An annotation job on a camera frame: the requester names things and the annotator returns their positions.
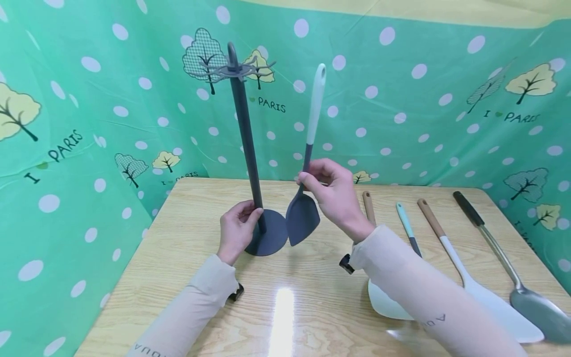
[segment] white handle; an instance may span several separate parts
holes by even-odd
[[[313,80],[313,92],[311,93],[311,106],[309,107],[309,125],[307,126],[307,145],[313,145],[317,122],[321,112],[323,102],[323,92],[325,91],[325,65],[322,63],[317,67],[315,79]]]

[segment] yellow tree print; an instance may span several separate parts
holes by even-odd
[[[264,67],[268,65],[268,60],[265,59],[260,51],[254,50],[250,57],[246,58],[244,63],[252,62],[255,67]],[[262,89],[260,82],[273,82],[274,81],[274,71],[271,68],[260,68],[256,73],[252,73],[247,76],[258,81],[258,89]]]
[[[180,157],[166,151],[161,151],[159,156],[152,162],[152,166],[155,169],[168,169],[170,172],[172,172],[172,167],[179,162]]]
[[[353,183],[358,184],[361,182],[369,182],[371,177],[365,171],[359,171],[358,173],[353,174]]]
[[[546,229],[552,231],[557,226],[560,210],[561,206],[559,205],[540,204],[536,207],[537,221],[533,225],[536,226],[541,223]]]
[[[555,71],[548,63],[543,63],[529,72],[520,74],[505,86],[506,91],[521,94],[516,104],[521,104],[526,95],[546,95],[553,93],[557,83],[553,81]]]
[[[25,125],[38,116],[40,107],[31,96],[15,92],[5,83],[0,83],[0,141],[13,137],[20,129],[33,141],[38,141],[38,137]]]

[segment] white spatula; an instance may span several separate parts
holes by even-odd
[[[421,198],[417,203],[428,223],[430,223],[432,230],[434,230],[434,233],[436,233],[440,239],[440,243],[442,243],[444,249],[450,256],[452,263],[454,263],[456,269],[458,269],[458,272],[462,277],[462,281],[464,282],[464,289],[474,296],[474,298],[483,306],[485,306],[497,321],[504,326],[504,328],[510,332],[519,343],[534,343],[542,341],[544,336],[543,332],[541,332],[539,328],[523,317],[501,297],[478,284],[470,274],[468,274],[468,271],[462,264],[460,257],[456,254],[456,251],[452,247],[452,244],[448,240],[444,230],[428,206],[427,201]]]

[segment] kitchen utensil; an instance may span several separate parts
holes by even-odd
[[[373,211],[373,201],[369,191],[363,192],[363,203],[365,204],[365,212],[367,213],[367,219],[371,221],[375,226],[375,212]],[[398,302],[389,298],[387,294],[380,287],[373,284],[369,279],[368,287],[369,300],[371,301],[371,306],[377,314],[386,316],[391,319],[397,320],[413,320],[413,318],[399,305]]]
[[[466,213],[466,216],[478,227],[497,255],[500,263],[508,272],[509,277],[512,278],[514,289],[509,296],[509,300],[513,308],[519,311],[520,314],[526,317],[535,326],[539,327],[545,335],[546,340],[555,343],[571,343],[571,318],[549,299],[544,298],[524,286],[516,270],[508,260],[508,257],[493,235],[488,231],[484,220],[476,209],[474,209],[472,204],[470,204],[461,192],[456,191],[452,195],[460,208]]]
[[[468,271],[462,264],[460,257],[448,240],[446,233],[444,233],[444,230],[438,223],[434,213],[432,213],[430,206],[428,206],[427,201],[421,198],[417,203],[428,223],[431,225],[432,230],[434,230],[434,233],[436,233],[440,242],[444,246],[444,249],[450,256],[452,263],[454,263],[456,269],[458,269],[458,272],[462,277],[462,281],[464,282],[464,289],[474,296],[478,302],[485,306],[497,321],[504,326],[504,328],[511,333],[519,343],[534,343],[543,340],[544,336],[539,328],[523,317],[501,297],[478,284],[470,274],[468,274]]]
[[[408,241],[411,243],[412,249],[415,251],[416,254],[419,255],[419,257],[422,258],[423,255],[420,254],[419,245],[418,243],[416,243],[415,235],[412,233],[412,227],[411,224],[408,222],[407,213],[404,211],[404,207],[402,204],[400,204],[400,202],[396,203],[396,211],[399,214],[400,221],[403,223],[404,230],[407,232]]]
[[[313,80],[313,92],[311,94],[311,106],[309,107],[309,124],[307,126],[307,141],[305,142],[305,158],[303,171],[309,172],[309,162],[311,151],[315,140],[317,122],[321,112],[321,102],[323,101],[323,91],[325,90],[325,65],[322,63],[317,67]],[[295,246],[307,238],[319,225],[321,219],[315,201],[303,193],[304,186],[301,183],[297,194],[287,207],[285,222],[287,225],[289,243]]]

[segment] wooden handle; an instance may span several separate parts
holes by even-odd
[[[436,233],[436,235],[438,237],[445,236],[446,233],[444,233],[442,226],[440,226],[440,223],[438,223],[436,216],[434,216],[434,213],[432,213],[432,210],[430,209],[430,206],[428,205],[427,200],[425,200],[424,198],[421,198],[416,203],[419,205],[420,210],[423,212],[428,223],[432,227],[432,230],[434,231],[434,233]]]
[[[377,222],[375,221],[373,200],[371,199],[371,194],[369,193],[369,191],[363,192],[363,203],[365,204],[365,213],[367,214],[367,219],[376,226]]]

